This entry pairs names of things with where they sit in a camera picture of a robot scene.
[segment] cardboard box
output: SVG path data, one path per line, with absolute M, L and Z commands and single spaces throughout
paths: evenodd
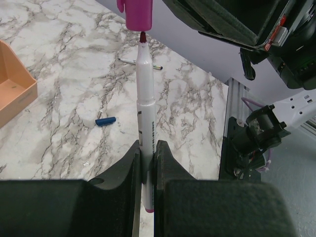
M 10 46 L 0 40 L 0 128 L 37 96 L 37 81 Z

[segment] black foam pad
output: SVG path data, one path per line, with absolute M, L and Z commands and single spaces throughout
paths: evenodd
M 164 236 L 297 236 L 283 198 L 268 184 L 173 180 L 163 199 Z
M 193 29 L 255 45 L 281 0 L 163 0 Z

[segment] white marble surface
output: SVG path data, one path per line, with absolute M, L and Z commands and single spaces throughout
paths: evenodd
M 138 34 L 94 0 L 1 0 L 0 39 L 38 80 L 39 97 L 0 129 L 1 179 L 90 179 L 138 139 Z M 196 178 L 217 179 L 227 86 L 154 39 L 157 137 Z M 115 116 L 99 128 L 96 118 Z M 140 236 L 153 235 L 142 209 Z

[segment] white marker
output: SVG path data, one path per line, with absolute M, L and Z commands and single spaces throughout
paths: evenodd
M 118 58 L 120 61 L 124 62 L 124 63 L 129 63 L 129 64 L 133 64 L 136 65 L 136 61 L 135 60 L 130 60 L 130 59 L 124 59 L 124 58 Z M 162 70 L 163 66 L 157 66 L 155 64 L 153 64 L 153 68 L 157 69 L 157 70 Z
M 142 32 L 136 59 L 137 119 L 145 210 L 154 211 L 153 167 L 156 152 L 156 102 L 154 97 L 153 61 Z

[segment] pen clip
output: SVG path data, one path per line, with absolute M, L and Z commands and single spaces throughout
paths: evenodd
M 123 13 L 124 12 L 124 5 L 125 0 L 117 0 L 118 10 Z

